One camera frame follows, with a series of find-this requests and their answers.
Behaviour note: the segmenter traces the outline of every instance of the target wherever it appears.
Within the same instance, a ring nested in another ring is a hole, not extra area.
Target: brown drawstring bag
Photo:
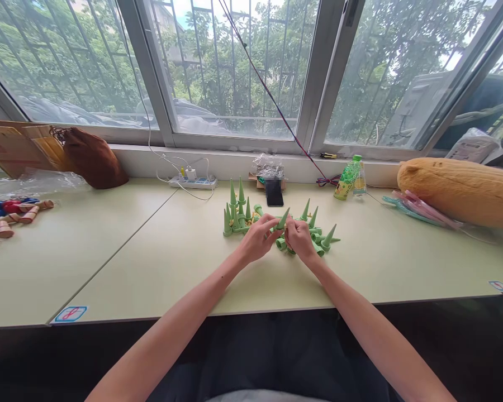
[[[129,180],[105,140],[76,127],[53,127],[52,134],[63,144],[65,154],[76,167],[75,172],[91,187],[109,189]]]

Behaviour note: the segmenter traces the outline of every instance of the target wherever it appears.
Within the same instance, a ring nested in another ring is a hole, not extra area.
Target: window glass
[[[246,48],[293,131],[318,0],[226,0]],[[152,0],[176,132],[291,140],[218,0]]]
[[[145,128],[126,35],[113,0],[0,0],[0,80],[36,122]]]
[[[503,55],[434,148],[450,150],[471,127],[498,138],[503,145]]]
[[[325,143],[414,149],[496,0],[366,0]]]

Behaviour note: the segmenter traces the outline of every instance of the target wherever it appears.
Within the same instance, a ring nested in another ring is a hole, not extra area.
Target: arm
[[[88,396],[93,401],[145,401],[176,362],[235,276],[264,256],[282,231],[265,214],[211,275],[168,310],[112,367]]]
[[[305,222],[287,218],[285,241],[321,282],[367,356],[404,401],[455,401],[406,338],[317,255]]]

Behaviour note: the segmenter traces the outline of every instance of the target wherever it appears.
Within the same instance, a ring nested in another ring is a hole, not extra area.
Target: forearm
[[[145,401],[244,265],[235,255],[225,260],[123,355],[87,401]]]
[[[406,338],[320,258],[306,264],[376,368],[406,401],[454,401]]]

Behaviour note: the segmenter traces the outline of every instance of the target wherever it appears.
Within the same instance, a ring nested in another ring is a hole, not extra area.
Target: light green desk
[[[328,265],[373,303],[411,302],[499,295],[488,281],[503,281],[503,245],[467,236],[390,211],[372,196],[333,196],[333,188],[289,184],[286,207],[300,215],[311,198],[317,225],[338,224],[324,257]],[[246,184],[251,204],[265,206],[264,193]],[[109,263],[68,303],[87,306],[77,322],[159,317],[232,252],[241,235],[222,236],[228,183],[208,202],[178,190]],[[248,266],[212,314],[331,307],[319,282],[296,256],[273,248]]]
[[[0,242],[0,327],[46,324],[174,193],[158,180],[131,179],[49,196],[61,205]]]

